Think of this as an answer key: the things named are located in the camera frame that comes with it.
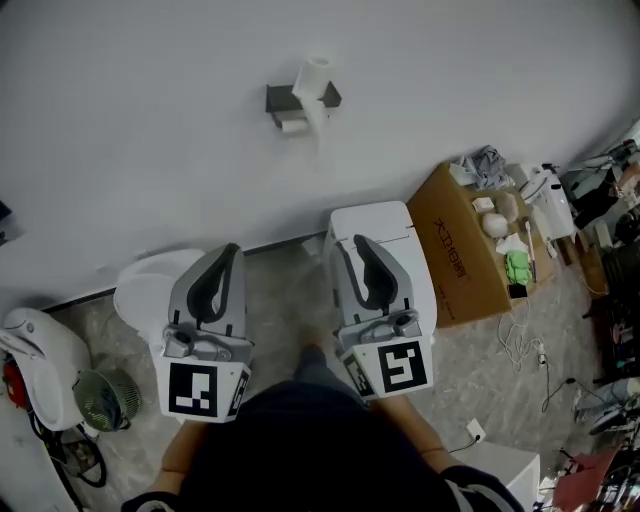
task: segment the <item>cloth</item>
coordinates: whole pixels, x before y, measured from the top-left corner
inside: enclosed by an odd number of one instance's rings
[[[496,244],[496,252],[498,254],[507,254],[510,251],[521,251],[529,253],[529,246],[520,240],[518,233],[509,235],[507,238],[498,240]]]
[[[180,496],[142,495],[122,512],[522,511],[493,476],[464,466],[435,473],[395,426],[338,385],[318,352],[303,353],[294,381],[209,427]]]
[[[527,286],[531,278],[531,268],[529,267],[529,254],[522,251],[511,251],[506,258],[507,277],[512,283]]]
[[[505,159],[493,146],[484,146],[470,157],[476,171],[478,190],[499,190],[513,185],[513,180],[504,170]]]

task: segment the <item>baseboard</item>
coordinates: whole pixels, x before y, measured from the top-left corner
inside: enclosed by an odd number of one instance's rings
[[[314,236],[320,236],[325,234],[326,234],[326,231],[319,231],[317,233],[312,233],[310,235],[303,235],[296,238],[291,238],[289,240],[284,240],[282,242],[275,242],[273,244],[263,245],[261,247],[256,247],[255,249],[249,249],[248,251],[244,251],[244,255],[253,256],[254,254],[259,254],[261,252],[273,251],[275,249],[282,249],[283,247],[288,247],[291,245],[297,245],[297,244],[306,242],[307,240],[309,240],[310,238],[313,238]],[[42,311],[48,314],[56,313],[58,311],[62,311],[72,306],[78,306],[80,304],[91,302],[92,300],[97,300],[103,297],[107,297],[109,295],[113,295],[115,291],[116,291],[115,287],[107,288],[106,290],[91,293],[89,295],[83,295],[82,297],[77,297],[75,299],[71,299],[71,300],[62,302],[60,304],[54,304],[53,306],[49,306],[43,309]]]

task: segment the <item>toilet paper roll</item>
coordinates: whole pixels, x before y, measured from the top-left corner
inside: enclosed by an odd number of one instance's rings
[[[292,134],[307,131],[309,129],[309,123],[306,119],[289,119],[286,121],[280,121],[282,125],[282,133]]]
[[[316,137],[319,152],[324,145],[327,120],[327,109],[319,98],[322,98],[327,90],[332,71],[333,67],[328,59],[313,57],[300,68],[292,90],[294,96],[300,101],[309,126]]]
[[[298,98],[320,99],[331,81],[332,66],[328,59],[313,57],[307,60],[293,85],[293,94]]]

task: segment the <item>person's arm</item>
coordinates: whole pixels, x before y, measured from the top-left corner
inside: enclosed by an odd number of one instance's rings
[[[445,449],[438,433],[420,416],[405,395],[376,400],[375,407],[400,429],[411,441],[422,458],[435,471],[441,473],[462,464]]]
[[[185,421],[162,457],[162,467],[149,490],[122,505],[122,512],[177,510],[180,487],[202,445],[208,423]]]
[[[459,510],[524,512],[500,481],[449,455],[438,433],[420,416],[406,395],[382,398],[374,407],[400,429],[431,468],[450,485]]]
[[[178,495],[193,457],[202,444],[208,423],[185,421],[162,457],[162,467],[149,492]]]

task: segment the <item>cardboard box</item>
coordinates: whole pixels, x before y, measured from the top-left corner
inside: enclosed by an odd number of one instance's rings
[[[591,298],[598,299],[608,295],[609,285],[597,247],[593,246],[580,254],[580,266],[582,267],[584,283],[589,290]]]
[[[562,261],[564,261],[564,264],[567,267],[580,261],[580,256],[578,255],[578,248],[571,241],[571,238],[569,238],[568,236],[558,238],[556,240],[556,244],[558,246],[558,251],[560,252],[560,256],[562,256]]]
[[[515,189],[475,191],[459,186],[443,163],[407,203],[414,228],[429,265],[438,304],[438,327],[458,325],[510,311],[520,301],[507,292],[505,257],[481,227],[482,214],[472,206],[478,197],[495,199],[511,192],[518,202],[519,219],[509,224],[528,245],[524,222],[527,207]],[[553,262],[532,222],[538,283],[529,283],[528,295],[554,275]]]

